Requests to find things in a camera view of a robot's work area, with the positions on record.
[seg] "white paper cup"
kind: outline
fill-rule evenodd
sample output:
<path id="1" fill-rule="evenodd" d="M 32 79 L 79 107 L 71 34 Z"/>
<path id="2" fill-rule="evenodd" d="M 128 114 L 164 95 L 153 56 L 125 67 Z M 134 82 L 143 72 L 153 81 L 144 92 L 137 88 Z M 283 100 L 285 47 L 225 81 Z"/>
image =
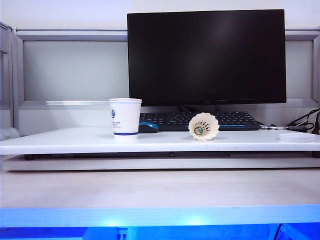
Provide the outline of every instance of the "white paper cup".
<path id="1" fill-rule="evenodd" d="M 113 135 L 119 139 L 135 139 L 138 136 L 141 99 L 109 99 Z"/>

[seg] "black keyboard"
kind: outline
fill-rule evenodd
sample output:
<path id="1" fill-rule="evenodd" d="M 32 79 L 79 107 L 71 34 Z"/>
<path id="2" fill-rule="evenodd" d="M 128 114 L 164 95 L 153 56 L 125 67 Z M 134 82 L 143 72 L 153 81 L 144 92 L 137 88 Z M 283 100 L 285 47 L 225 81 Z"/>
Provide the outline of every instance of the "black keyboard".
<path id="1" fill-rule="evenodd" d="M 190 120 L 200 112 L 143 112 L 140 122 L 155 123 L 159 131 L 189 131 Z M 219 131 L 259 130 L 261 125 L 246 111 L 210 112 L 218 120 Z"/>

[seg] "blue mouse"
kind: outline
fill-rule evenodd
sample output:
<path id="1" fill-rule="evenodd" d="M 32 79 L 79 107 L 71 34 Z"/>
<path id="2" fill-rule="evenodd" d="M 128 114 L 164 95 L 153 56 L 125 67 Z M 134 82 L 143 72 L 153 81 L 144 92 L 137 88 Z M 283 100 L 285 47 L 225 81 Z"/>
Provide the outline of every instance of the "blue mouse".
<path id="1" fill-rule="evenodd" d="M 156 123 L 141 121 L 139 123 L 140 134 L 153 134 L 159 131 L 159 126 Z"/>

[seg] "gray partition panel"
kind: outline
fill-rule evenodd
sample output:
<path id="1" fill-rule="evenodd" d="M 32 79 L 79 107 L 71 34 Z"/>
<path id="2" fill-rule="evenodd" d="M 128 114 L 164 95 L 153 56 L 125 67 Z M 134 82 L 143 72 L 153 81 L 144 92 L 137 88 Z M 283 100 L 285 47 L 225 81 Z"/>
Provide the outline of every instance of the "gray partition panel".
<path id="1" fill-rule="evenodd" d="M 129 95 L 126 41 L 24 41 L 25 101 Z"/>

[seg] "white dish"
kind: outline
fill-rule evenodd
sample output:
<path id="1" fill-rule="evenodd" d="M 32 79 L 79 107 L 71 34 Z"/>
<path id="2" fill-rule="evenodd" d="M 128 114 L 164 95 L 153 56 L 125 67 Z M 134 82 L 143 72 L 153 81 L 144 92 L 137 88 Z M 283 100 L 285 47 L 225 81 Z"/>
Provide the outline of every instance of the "white dish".
<path id="1" fill-rule="evenodd" d="M 316 135 L 311 133 L 282 133 L 279 134 L 281 141 L 295 142 L 295 143 L 310 143 L 316 139 Z"/>

